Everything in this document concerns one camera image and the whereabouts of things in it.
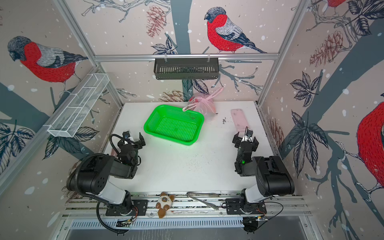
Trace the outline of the green plastic basket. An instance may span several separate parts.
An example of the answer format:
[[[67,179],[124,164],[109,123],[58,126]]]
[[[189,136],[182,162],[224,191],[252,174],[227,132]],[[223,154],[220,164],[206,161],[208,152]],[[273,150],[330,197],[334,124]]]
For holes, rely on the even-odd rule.
[[[160,105],[145,122],[144,131],[163,140],[190,146],[198,140],[204,121],[201,113]]]

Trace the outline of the pink plastic bag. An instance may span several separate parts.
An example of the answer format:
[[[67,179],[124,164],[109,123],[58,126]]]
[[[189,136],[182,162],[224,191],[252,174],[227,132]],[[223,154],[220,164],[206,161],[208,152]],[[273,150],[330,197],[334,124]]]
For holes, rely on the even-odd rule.
[[[193,95],[188,101],[188,105],[183,108],[183,111],[194,111],[201,113],[205,117],[213,117],[216,114],[214,98],[217,97],[223,90],[224,87],[221,87],[210,95],[202,93]]]

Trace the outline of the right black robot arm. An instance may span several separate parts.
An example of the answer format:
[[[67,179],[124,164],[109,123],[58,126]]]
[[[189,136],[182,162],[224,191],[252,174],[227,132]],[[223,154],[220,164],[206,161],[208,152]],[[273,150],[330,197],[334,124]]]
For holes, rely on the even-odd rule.
[[[241,177],[255,177],[256,184],[243,189],[240,196],[240,210],[245,214],[261,212],[262,202],[270,197],[292,195],[294,181],[279,156],[253,157],[259,146],[256,138],[239,133],[234,135],[233,144],[238,150],[235,172]]]

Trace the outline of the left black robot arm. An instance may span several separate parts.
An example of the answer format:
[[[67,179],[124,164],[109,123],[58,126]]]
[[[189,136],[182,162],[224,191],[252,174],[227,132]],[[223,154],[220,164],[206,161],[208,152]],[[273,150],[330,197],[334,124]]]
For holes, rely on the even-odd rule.
[[[143,216],[147,202],[133,201],[129,191],[112,183],[112,178],[132,180],[142,163],[139,150],[145,139],[139,134],[135,141],[130,131],[111,134],[109,142],[113,154],[93,154],[85,157],[67,180],[67,189],[82,197],[107,206],[107,216]]]

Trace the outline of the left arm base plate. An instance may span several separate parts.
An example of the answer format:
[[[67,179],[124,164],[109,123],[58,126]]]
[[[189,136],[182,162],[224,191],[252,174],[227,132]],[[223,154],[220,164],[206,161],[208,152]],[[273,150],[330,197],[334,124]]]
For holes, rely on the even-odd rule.
[[[148,200],[130,200],[120,205],[107,205],[106,216],[125,217],[125,216],[145,216]]]

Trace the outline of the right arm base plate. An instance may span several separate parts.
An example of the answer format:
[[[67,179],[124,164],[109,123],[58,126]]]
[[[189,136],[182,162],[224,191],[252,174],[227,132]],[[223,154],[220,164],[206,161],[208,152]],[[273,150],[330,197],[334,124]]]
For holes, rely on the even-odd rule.
[[[225,209],[228,215],[266,215],[264,202],[248,203],[239,198],[225,199]]]

